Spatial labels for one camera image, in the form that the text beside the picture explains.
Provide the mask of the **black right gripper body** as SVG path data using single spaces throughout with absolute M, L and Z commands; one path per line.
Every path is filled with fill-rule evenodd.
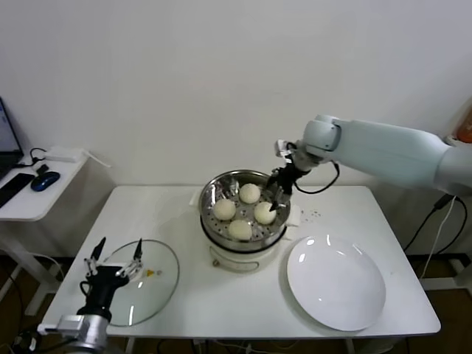
M 277 186 L 282 189 L 286 195 L 291 195 L 293 187 L 298 179 L 302 177 L 302 171 L 294 164 L 287 164 L 284 167 L 278 167 L 274 171 Z

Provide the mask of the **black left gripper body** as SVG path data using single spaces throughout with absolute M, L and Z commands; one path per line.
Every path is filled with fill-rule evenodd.
M 117 277 L 119 266 L 100 265 L 98 274 L 80 282 L 79 287 L 86 297 L 86 304 L 77 315 L 111 315 L 110 307 L 118 288 L 129 283 L 129 277 Z

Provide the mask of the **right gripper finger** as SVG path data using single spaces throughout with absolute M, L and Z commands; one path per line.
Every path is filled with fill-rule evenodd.
M 279 184 L 278 184 L 279 174 L 280 174 L 279 168 L 275 168 L 271 171 L 271 175 L 269 176 L 265 185 L 265 188 L 267 190 L 270 190 L 273 192 L 279 188 Z
M 291 188 L 269 187 L 268 201 L 271 203 L 270 211 L 285 207 L 291 199 Z

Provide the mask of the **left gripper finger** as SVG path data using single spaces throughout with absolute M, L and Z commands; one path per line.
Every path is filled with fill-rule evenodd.
M 87 268 L 86 277 L 91 277 L 98 274 L 97 262 L 100 258 L 105 242 L 106 238 L 103 237 L 102 240 L 94 247 L 91 256 L 84 259 Z
M 116 272 L 117 277 L 135 277 L 142 269 L 142 239 L 137 243 L 133 259 Z

